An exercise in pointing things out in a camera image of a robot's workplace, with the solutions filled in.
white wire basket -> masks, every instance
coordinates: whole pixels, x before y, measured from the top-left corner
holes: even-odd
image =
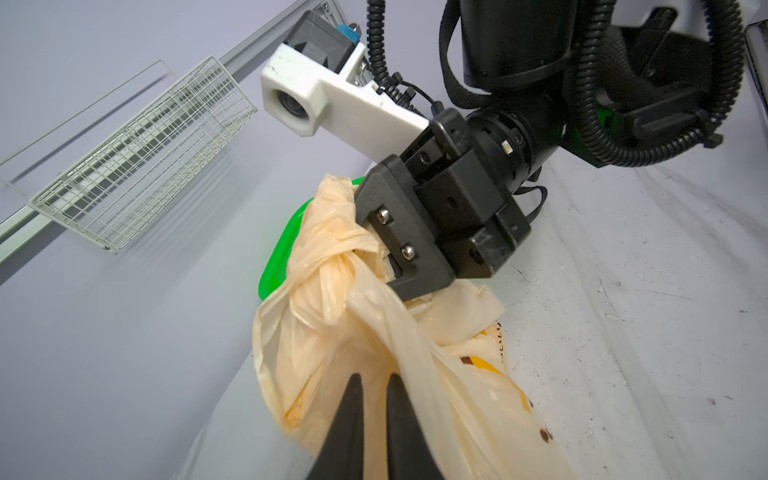
[[[257,111],[227,69],[203,60],[29,206],[116,253]]]

robotic arm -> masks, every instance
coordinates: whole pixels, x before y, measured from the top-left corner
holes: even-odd
[[[439,32],[446,91],[428,120],[384,59],[384,1],[369,0],[368,43],[307,12],[262,73],[267,111],[303,136],[319,126],[379,161],[356,194],[391,252],[403,300],[455,278],[492,276],[531,231],[512,194],[565,147],[596,167],[642,167],[712,148],[738,95],[736,0],[705,0],[710,42],[670,32],[656,8],[641,27],[611,25],[615,0],[448,0]],[[464,80],[448,64],[462,20]]]

beige plastic bag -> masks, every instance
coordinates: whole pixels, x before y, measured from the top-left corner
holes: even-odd
[[[323,180],[286,281],[254,320],[261,392],[283,431],[316,455],[359,372],[365,477],[387,478],[386,387],[397,372],[446,480],[572,478],[533,403],[504,374],[498,299],[457,280],[403,304],[386,285],[386,248],[355,223],[353,189],[346,178]]]

green plastic tray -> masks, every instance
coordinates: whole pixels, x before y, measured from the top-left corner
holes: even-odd
[[[360,185],[364,177],[352,180],[352,185]],[[296,241],[296,237],[299,236],[301,230],[301,220],[304,218],[304,211],[306,206],[314,200],[310,198],[304,205],[296,210],[296,213],[288,220],[283,234],[280,235],[280,239],[277,241],[275,250],[272,251],[269,261],[266,262],[264,267],[264,273],[261,274],[261,280],[259,280],[259,298],[266,300],[266,298],[272,294],[277,287],[283,284],[286,279],[286,269],[288,267],[288,259],[290,258],[291,250],[293,250],[293,242]]]

silver screw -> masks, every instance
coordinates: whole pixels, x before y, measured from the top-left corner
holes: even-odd
[[[384,207],[379,208],[379,211],[376,212],[376,217],[382,225],[386,225],[392,221],[392,214]]]
[[[416,258],[416,249],[410,245],[405,245],[403,248],[401,248],[400,253],[402,253],[402,256],[409,262]]]
[[[502,141],[502,150],[505,154],[507,154],[507,157],[515,152],[515,149],[512,148],[512,146],[509,144],[509,141],[507,140]]]

